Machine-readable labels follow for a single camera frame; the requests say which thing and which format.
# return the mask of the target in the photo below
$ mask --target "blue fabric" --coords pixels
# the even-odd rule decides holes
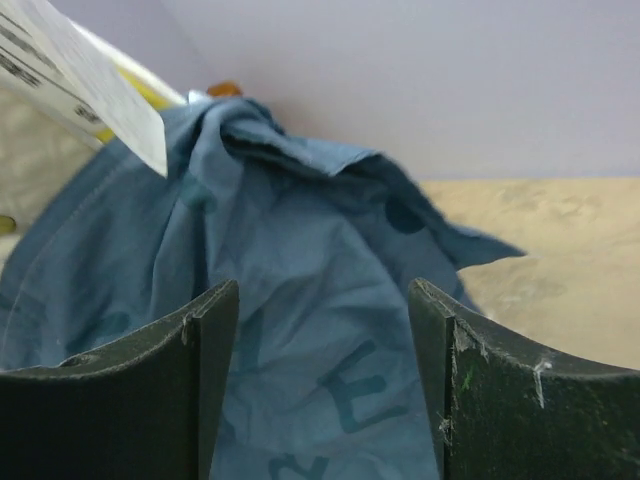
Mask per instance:
[[[116,140],[16,248],[0,366],[57,365],[237,279],[213,478],[435,479],[408,284],[470,305],[456,269],[521,252],[448,224],[383,155],[288,136],[250,100],[164,119],[168,180]]]

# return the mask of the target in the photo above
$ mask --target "white wall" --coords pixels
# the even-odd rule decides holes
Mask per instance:
[[[206,88],[213,81],[213,69],[159,0],[49,1],[178,91]]]
[[[217,79],[419,178],[640,174],[640,2],[163,0]]]

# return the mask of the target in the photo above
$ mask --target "paper label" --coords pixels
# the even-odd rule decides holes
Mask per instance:
[[[108,126],[142,161],[167,175],[162,117],[47,1],[1,0],[0,74],[87,132]]]

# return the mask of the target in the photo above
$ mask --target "black plastic part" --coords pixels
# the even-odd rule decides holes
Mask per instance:
[[[226,282],[56,368],[0,375],[0,478],[209,478],[238,318]]]
[[[640,372],[536,343],[424,280],[409,297],[442,479],[640,478]]]

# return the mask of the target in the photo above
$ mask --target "orange object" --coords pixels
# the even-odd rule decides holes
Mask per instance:
[[[234,82],[222,82],[209,87],[207,93],[212,97],[237,97],[241,96],[242,89]]]

